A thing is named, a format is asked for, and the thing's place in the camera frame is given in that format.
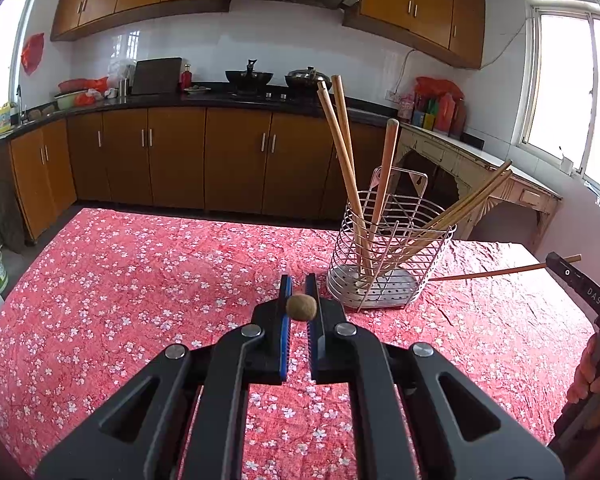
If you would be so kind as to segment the person's right hand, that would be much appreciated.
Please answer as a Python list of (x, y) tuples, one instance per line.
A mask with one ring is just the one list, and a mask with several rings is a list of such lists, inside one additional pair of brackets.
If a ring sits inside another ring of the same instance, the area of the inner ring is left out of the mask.
[[(580, 363), (576, 367), (573, 382), (567, 390), (567, 401), (576, 404), (585, 400), (590, 393), (600, 394), (600, 376), (596, 376), (596, 369), (592, 356), (597, 344), (597, 334), (588, 340), (582, 352)], [(600, 405), (584, 423), (585, 430), (593, 430), (600, 427)]]

